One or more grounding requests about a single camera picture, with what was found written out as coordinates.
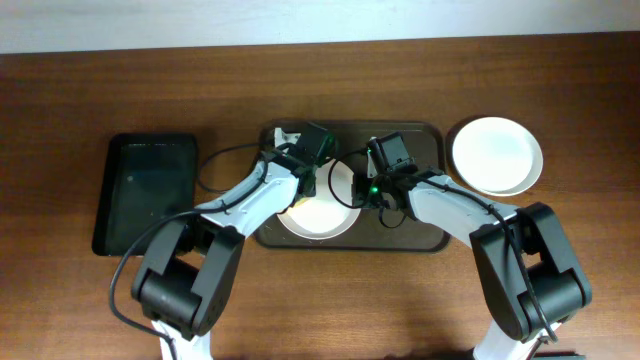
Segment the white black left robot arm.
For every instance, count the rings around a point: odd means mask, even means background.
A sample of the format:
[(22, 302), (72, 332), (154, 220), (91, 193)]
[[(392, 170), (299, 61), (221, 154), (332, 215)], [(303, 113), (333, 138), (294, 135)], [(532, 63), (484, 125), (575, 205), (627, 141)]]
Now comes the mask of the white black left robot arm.
[(228, 303), (245, 240), (266, 220), (315, 194), (316, 171), (334, 136), (307, 125), (293, 143), (263, 151), (253, 171), (224, 195), (151, 225), (131, 296), (153, 320), (166, 359), (198, 356)]

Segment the green yellow sponge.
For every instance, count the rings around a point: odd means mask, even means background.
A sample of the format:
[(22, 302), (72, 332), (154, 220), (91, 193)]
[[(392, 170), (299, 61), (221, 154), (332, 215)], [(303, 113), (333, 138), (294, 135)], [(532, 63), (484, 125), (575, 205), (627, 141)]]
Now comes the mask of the green yellow sponge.
[(298, 200), (295, 205), (293, 207), (298, 207), (301, 206), (302, 204), (304, 204), (307, 200), (309, 200), (309, 198), (301, 198), (300, 200)]

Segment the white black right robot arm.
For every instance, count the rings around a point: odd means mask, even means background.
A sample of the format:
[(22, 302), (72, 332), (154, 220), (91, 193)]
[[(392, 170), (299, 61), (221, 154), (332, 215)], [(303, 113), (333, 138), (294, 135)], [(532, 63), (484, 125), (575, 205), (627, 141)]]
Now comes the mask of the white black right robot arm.
[(591, 284), (550, 206), (491, 201), (439, 169), (419, 170), (400, 133), (372, 138), (358, 152), (374, 171), (356, 187), (356, 206), (400, 211), (471, 249), (492, 316), (472, 358), (533, 359), (591, 303)]

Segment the pink plate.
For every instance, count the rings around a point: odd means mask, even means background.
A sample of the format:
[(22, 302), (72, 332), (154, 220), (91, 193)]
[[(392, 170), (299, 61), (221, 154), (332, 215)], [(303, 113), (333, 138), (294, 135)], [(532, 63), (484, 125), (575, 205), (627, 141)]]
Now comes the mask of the pink plate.
[(332, 163), (316, 171), (316, 195), (298, 207), (290, 207), (278, 215), (279, 221), (291, 233), (312, 241), (337, 237), (347, 231), (357, 220), (360, 209), (341, 205), (332, 195), (328, 178), (331, 178), (333, 192), (347, 203), (353, 199), (354, 172), (343, 162), (339, 162), (329, 174)]

